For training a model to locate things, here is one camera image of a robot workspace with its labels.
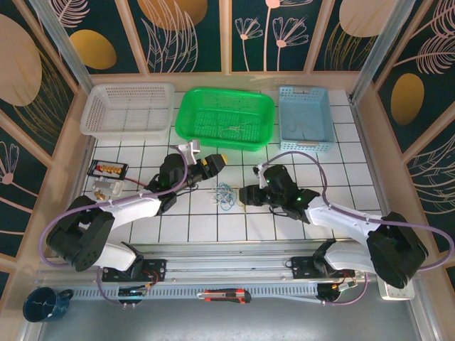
red box cutter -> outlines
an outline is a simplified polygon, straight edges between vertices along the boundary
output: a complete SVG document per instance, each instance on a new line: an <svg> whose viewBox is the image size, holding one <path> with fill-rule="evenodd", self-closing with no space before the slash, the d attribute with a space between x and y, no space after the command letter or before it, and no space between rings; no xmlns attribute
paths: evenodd
<svg viewBox="0 0 455 341"><path fill-rule="evenodd" d="M220 301L240 304L251 302L250 293L244 289L206 290L203 293L198 293L198 298L207 302Z"/></svg>

white tiled floor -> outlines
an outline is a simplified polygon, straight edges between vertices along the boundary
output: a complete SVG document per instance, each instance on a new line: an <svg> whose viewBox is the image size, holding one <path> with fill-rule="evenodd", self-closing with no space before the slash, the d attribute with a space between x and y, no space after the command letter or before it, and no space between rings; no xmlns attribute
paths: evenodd
<svg viewBox="0 0 455 341"><path fill-rule="evenodd" d="M277 105L277 92L264 92ZM175 118L183 93L176 93L176 109L170 133L162 141L98 141L94 158L129 164L127 177L148 183L159 172L168 153L169 144L182 144L184 140L175 132ZM328 198L339 205L380 214L379 203L353 116L343 91L330 91L333 122L337 143L328 153L313 153L323 166L328 178ZM258 152L241 152L231 149L218 150L202 147L200 157L211 153L227 156L228 166L214 179L199 183L199 190L178 197L177 203L162 217L136 220L114 231L111 242L150 244L157 242L225 242L238 240L287 240L344 238L341 233L326 227L302 224L287 217L274 216L268 207L234 206L223 211L210 203L212 188L217 183L243 187L258 184L252 167L279 153L279 126L277 119L272 142ZM322 179L316 165L299 155L285 156L274 163L285 165L299 187L321 192ZM92 178L88 178L85 194L93 198ZM140 186L125 184L124 195L134 194Z"/></svg>

basket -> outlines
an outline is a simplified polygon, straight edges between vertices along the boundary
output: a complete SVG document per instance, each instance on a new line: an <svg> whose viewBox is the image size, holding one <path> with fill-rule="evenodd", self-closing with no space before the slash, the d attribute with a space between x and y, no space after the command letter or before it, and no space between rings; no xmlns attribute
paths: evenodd
<svg viewBox="0 0 455 341"><path fill-rule="evenodd" d="M164 139L171 127L174 87L169 83L114 83L93 87L80 131L97 139Z"/></svg>
<svg viewBox="0 0 455 341"><path fill-rule="evenodd" d="M328 151L335 131L327 89L322 87L279 88L281 151Z"/></svg>
<svg viewBox="0 0 455 341"><path fill-rule="evenodd" d="M272 139L274 111L264 94L196 88L183 97L176 132L203 146L258 151Z"/></svg>

cup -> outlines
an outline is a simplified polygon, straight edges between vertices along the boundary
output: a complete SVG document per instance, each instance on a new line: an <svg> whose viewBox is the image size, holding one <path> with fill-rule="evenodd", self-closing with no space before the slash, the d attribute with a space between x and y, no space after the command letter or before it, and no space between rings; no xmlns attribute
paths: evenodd
<svg viewBox="0 0 455 341"><path fill-rule="evenodd" d="M59 320L66 314L73 294L71 289L59 293L48 287L38 288L23 304L23 316L29 322Z"/></svg>

light blue plastic basket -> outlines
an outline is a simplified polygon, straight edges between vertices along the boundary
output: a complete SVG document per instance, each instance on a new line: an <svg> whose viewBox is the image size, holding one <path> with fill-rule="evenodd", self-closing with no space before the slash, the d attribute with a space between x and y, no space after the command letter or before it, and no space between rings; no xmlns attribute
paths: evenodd
<svg viewBox="0 0 455 341"><path fill-rule="evenodd" d="M280 87L278 108L282 151L324 152L334 145L327 89Z"/></svg>

